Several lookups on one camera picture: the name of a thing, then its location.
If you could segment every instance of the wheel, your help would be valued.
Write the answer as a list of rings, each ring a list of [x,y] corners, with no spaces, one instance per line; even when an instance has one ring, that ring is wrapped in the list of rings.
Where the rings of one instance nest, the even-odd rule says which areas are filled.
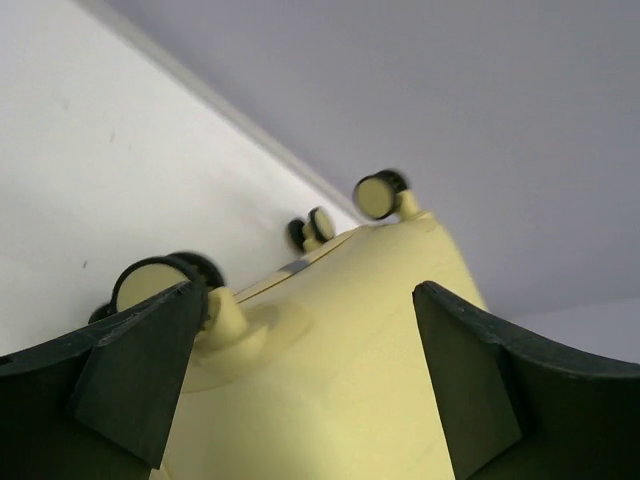
[[[97,321],[100,321],[110,316],[111,316],[111,304],[105,303],[104,305],[99,306],[93,311],[93,313],[89,317],[89,321],[87,322],[87,324],[91,325],[92,323],[95,323]]]
[[[175,252],[168,256],[183,260],[195,268],[203,278],[205,285],[211,290],[224,287],[225,281],[222,272],[204,255],[195,252]]]
[[[304,228],[304,220],[301,218],[294,218],[287,224],[287,234],[289,240],[293,244],[293,246],[300,253],[304,252],[304,233],[302,233],[302,229]]]
[[[326,243],[336,236],[331,217],[322,207],[316,207],[309,212],[309,222],[313,235],[320,243]]]
[[[372,220],[393,215],[398,206],[398,194],[407,190],[405,178],[395,170],[381,170],[364,177],[353,189],[353,201]]]
[[[407,179],[404,178],[404,175],[402,175],[397,170],[380,170],[378,173],[376,173],[376,176],[384,178],[387,182],[392,184],[394,191],[396,191],[397,193],[409,190],[409,182],[407,182]]]
[[[129,266],[118,278],[111,295],[111,312],[122,312],[182,282],[202,287],[206,302],[205,282],[198,271],[177,257],[150,257]]]

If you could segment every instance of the yellow robot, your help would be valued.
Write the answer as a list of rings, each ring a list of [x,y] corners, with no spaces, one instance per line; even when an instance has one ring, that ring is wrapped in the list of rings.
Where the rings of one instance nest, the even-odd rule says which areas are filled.
[[[3,478],[640,478],[640,366],[501,320],[383,170],[379,222],[288,225],[301,257],[232,292],[193,252],[141,260],[90,324],[0,357]]]
[[[188,252],[143,260],[118,279],[111,313],[194,275],[209,286],[152,478],[453,478],[411,294],[433,280],[484,302],[401,174],[368,176],[353,198],[372,220],[399,222],[336,236],[314,209],[288,226],[300,259],[244,291],[230,291],[210,261]]]

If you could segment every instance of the ceiling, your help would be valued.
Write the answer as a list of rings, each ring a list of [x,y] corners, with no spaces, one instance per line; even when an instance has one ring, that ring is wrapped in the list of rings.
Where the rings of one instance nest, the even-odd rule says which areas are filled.
[[[640,2],[108,2],[344,194],[405,171],[494,312],[640,296]]]

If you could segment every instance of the gray stripe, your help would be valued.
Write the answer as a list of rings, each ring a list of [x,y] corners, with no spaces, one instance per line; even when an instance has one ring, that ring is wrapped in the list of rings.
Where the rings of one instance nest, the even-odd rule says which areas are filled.
[[[291,275],[295,275],[298,272],[301,272],[305,268],[311,265],[311,262],[308,260],[295,260],[280,269],[281,272],[288,272]]]

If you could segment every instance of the black tire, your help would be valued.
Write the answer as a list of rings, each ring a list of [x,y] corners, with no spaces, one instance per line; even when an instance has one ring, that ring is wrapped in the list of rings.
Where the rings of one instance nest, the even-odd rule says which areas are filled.
[[[89,317],[89,321],[87,322],[87,325],[91,325],[92,323],[98,322],[110,316],[111,316],[111,304],[105,303],[104,305],[100,305],[98,308],[96,308],[93,311],[93,313]]]
[[[120,274],[120,276],[118,277],[118,280],[116,280],[116,283],[113,286],[113,293],[111,294],[111,300],[109,302],[109,309],[112,312],[112,314],[118,313],[118,302],[117,302],[118,293],[120,291],[120,287],[122,287],[122,284],[127,279],[127,277],[131,275],[131,273],[134,272],[135,270],[141,267],[144,267],[146,265],[152,265],[152,264],[168,265],[172,268],[175,268],[176,270],[184,274],[184,276],[187,277],[187,279],[190,282],[198,285],[201,288],[202,302],[203,302],[202,321],[204,322],[209,315],[209,308],[208,308],[209,302],[207,297],[208,289],[206,287],[205,281],[202,278],[202,276],[198,273],[198,271],[194,267],[189,265],[189,263],[187,263],[184,260],[181,260],[180,258],[173,257],[173,256],[149,257],[149,258],[145,258],[144,260],[140,260],[130,265],[129,267],[127,267],[127,269]]]
[[[378,178],[383,178],[387,181],[393,188],[393,191],[398,194],[404,192],[405,190],[409,190],[409,182],[407,179],[397,170],[385,169],[380,170],[375,174]]]
[[[318,214],[325,215],[327,217],[328,222],[331,224],[331,235],[328,235],[323,231],[322,227],[318,224]],[[313,230],[313,236],[316,237],[320,243],[327,243],[329,240],[335,237],[335,229],[333,227],[333,222],[331,222],[331,218],[324,211],[322,207],[316,207],[309,212],[309,223],[311,225],[311,230]]]
[[[384,192],[384,195],[388,199],[388,204],[386,205],[384,210],[378,210],[374,213],[374,211],[370,210],[368,206],[365,206],[365,204],[361,202],[359,196],[361,195],[361,187],[366,188],[366,184],[375,183],[376,181],[382,182],[383,188],[385,188],[386,190]],[[354,187],[352,196],[353,203],[358,207],[360,212],[365,217],[370,218],[374,221],[384,220],[385,218],[390,217],[398,208],[397,195],[395,193],[395,189],[393,188],[393,184],[379,175],[368,175],[361,179]]]
[[[304,220],[301,218],[294,218],[287,224],[287,233],[289,234],[289,240],[293,246],[300,253],[304,252],[304,233],[302,228],[304,227]]]
[[[168,256],[183,260],[195,268],[211,290],[225,286],[220,269],[204,255],[195,252],[174,252]]]

